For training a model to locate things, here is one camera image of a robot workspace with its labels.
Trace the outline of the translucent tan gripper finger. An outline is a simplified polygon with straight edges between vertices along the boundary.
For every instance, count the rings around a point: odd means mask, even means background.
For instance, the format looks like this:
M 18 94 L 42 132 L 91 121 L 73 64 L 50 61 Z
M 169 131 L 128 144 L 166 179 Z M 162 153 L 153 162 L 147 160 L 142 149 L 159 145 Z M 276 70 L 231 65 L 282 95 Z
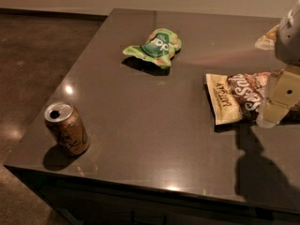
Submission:
M 280 71 L 273 71 L 264 94 L 256 123 L 262 128 L 273 128 L 300 100 L 300 67 L 287 65 Z

